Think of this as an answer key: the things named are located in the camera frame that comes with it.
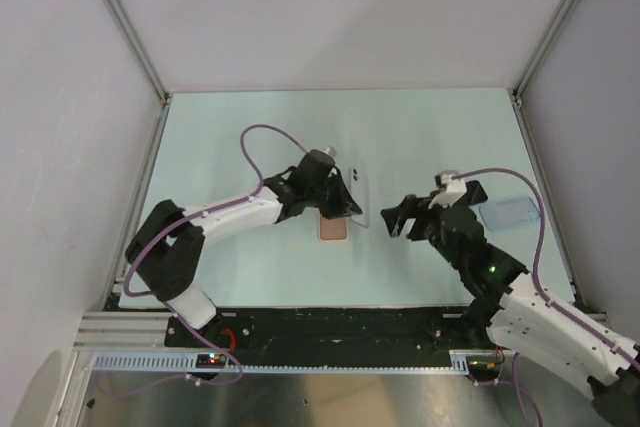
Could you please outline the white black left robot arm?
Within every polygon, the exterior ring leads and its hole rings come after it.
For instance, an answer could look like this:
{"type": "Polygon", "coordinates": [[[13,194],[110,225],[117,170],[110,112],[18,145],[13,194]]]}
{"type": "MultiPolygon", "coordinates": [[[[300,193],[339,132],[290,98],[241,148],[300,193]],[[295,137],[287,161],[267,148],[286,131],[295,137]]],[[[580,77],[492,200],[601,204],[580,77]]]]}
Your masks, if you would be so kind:
{"type": "Polygon", "coordinates": [[[130,271],[147,287],[142,294],[165,304],[187,324],[187,334],[201,346],[214,344],[222,323],[215,303],[196,281],[205,244],[246,230],[275,225],[317,210],[328,220],[361,215],[334,159],[313,149],[298,165],[260,181],[243,197],[196,209],[164,200],[151,210],[125,258],[130,271]]]}

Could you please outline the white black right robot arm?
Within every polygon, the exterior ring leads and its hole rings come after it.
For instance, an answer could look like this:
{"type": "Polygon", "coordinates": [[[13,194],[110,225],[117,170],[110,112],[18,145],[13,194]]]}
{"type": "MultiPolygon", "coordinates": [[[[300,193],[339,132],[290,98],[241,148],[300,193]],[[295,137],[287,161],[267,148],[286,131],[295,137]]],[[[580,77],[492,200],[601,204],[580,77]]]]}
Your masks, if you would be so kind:
{"type": "Polygon", "coordinates": [[[474,210],[487,200],[472,181],[466,191],[408,195],[381,216],[393,237],[411,221],[408,240],[428,242],[458,272],[474,298],[461,325],[469,345],[519,353],[572,385],[610,425],[638,425],[638,343],[552,294],[491,244],[474,210]]]}

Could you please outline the pale pink smartphone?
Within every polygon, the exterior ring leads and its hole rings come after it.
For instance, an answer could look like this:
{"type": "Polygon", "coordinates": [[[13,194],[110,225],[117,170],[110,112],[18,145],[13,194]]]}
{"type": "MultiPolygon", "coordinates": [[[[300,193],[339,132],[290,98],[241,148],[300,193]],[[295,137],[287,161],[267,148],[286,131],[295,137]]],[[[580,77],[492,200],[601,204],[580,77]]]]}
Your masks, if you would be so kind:
{"type": "Polygon", "coordinates": [[[361,213],[353,214],[351,216],[351,220],[362,228],[369,228],[371,225],[371,221],[368,176],[362,169],[350,168],[348,180],[349,193],[361,209],[361,213]]]}

